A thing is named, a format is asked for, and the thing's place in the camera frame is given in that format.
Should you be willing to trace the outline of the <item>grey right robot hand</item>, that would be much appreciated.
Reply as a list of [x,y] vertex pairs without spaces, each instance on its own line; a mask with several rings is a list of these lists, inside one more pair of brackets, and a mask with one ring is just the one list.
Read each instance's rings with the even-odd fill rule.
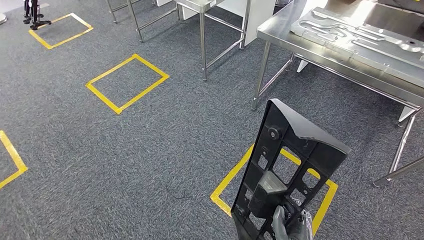
[[286,228],[285,209],[277,206],[272,217],[272,228],[276,240],[313,240],[311,214],[305,210]]

